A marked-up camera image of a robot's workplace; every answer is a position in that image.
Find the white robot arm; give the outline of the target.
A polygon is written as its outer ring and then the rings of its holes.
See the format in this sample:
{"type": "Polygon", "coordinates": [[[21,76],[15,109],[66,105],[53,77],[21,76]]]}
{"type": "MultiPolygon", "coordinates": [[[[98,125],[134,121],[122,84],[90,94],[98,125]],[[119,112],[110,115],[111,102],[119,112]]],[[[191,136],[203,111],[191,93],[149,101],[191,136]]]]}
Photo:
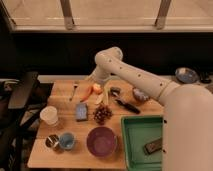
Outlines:
{"type": "Polygon", "coordinates": [[[122,58],[118,47],[98,52],[90,78],[103,85],[115,74],[164,107],[162,171],[213,171],[213,93],[128,65],[122,58]]]}

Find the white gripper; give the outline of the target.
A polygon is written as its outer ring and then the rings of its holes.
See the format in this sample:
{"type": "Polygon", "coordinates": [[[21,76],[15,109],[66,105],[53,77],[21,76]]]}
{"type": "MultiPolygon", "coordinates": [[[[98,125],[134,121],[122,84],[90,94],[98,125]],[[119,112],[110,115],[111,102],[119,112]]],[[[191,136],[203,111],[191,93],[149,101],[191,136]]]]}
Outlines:
{"type": "Polygon", "coordinates": [[[105,84],[109,80],[109,77],[110,74],[107,71],[100,67],[96,67],[87,79],[98,84],[105,84]]]}

